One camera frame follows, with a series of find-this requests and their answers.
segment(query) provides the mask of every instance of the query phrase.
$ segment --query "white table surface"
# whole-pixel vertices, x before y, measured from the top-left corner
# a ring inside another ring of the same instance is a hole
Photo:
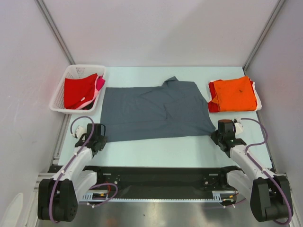
[[[176,76],[180,81],[193,81],[201,94],[208,101],[210,80],[235,79],[243,77],[241,67],[108,67],[105,75],[106,87],[153,87]],[[100,122],[105,87],[102,88],[95,113],[91,115],[94,122]],[[79,117],[73,114],[69,122]],[[210,118],[217,128],[220,119],[253,118],[257,120],[256,112],[225,112],[210,113]],[[78,120],[78,125],[85,126],[88,119]],[[263,141],[261,128],[250,121],[242,121],[244,132],[238,135],[247,144]],[[73,155],[77,139],[69,133],[65,135],[64,144],[59,159],[59,165],[64,165]],[[251,152],[265,167],[272,164],[266,145],[252,147]],[[224,167],[236,165],[224,152],[216,146],[208,136],[190,136],[180,138],[164,138],[151,140],[136,140],[107,143],[103,151],[94,156],[88,163],[91,166],[139,166],[139,167]]]

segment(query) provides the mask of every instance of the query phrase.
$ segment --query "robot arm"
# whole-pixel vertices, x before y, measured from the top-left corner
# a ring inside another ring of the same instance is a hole
[[[246,143],[242,139],[235,138],[237,128],[235,124],[239,122],[219,120],[218,130],[211,134],[215,144],[219,145],[221,150],[241,168],[241,170],[232,170],[226,174],[228,185],[240,191],[250,202],[251,211],[260,222],[289,217],[288,204],[292,216],[292,199],[287,178],[264,168],[247,149]],[[287,202],[270,178],[282,189]]]
[[[83,134],[76,143],[73,154],[76,157],[64,165],[51,179],[43,179],[40,182],[38,192],[39,219],[51,220],[50,198],[58,179],[52,205],[52,215],[56,221],[72,221],[76,216],[79,201],[97,183],[97,173],[89,170],[83,171],[83,169],[106,144],[107,138],[102,136],[100,132],[101,124],[94,124],[91,138],[82,151],[78,152],[84,144],[83,137],[89,135],[92,128],[92,124],[88,124],[87,134]]]

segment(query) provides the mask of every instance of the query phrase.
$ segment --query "red cloth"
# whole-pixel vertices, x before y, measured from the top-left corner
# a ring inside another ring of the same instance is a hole
[[[76,109],[83,103],[94,98],[97,74],[92,74],[83,79],[65,79],[64,82],[64,107]]]
[[[255,93],[254,89],[252,87],[253,81],[250,81],[250,84],[251,84],[251,89],[252,89],[253,93]],[[214,99],[217,96],[215,88],[214,88],[214,82],[210,82],[208,85],[209,85],[209,90],[210,90],[210,94],[212,96],[212,99]],[[209,109],[210,113],[217,113],[217,112],[219,112],[219,105],[217,103],[209,102],[208,103],[208,109]]]

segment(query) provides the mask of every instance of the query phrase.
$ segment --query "white enclosure wall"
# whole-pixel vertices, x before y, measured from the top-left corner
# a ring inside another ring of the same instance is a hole
[[[44,0],[77,64],[243,66],[277,0]]]
[[[68,62],[35,1],[0,1],[0,28],[0,220],[19,192],[22,220],[53,154],[63,114],[48,104]]]
[[[248,75],[256,81],[279,172],[287,172],[303,214],[303,1],[289,0],[261,45]]]

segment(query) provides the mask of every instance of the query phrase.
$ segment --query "white basket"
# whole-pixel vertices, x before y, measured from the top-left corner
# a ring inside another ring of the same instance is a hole
[[[96,97],[93,107],[90,110],[71,110],[64,107],[64,81],[65,78],[69,79],[81,79],[97,73],[99,76],[103,74],[103,78],[106,80],[106,68],[102,65],[70,65],[66,68],[58,87],[51,99],[49,107],[53,111],[62,112],[64,114],[87,114],[92,113],[97,105],[99,95]]]

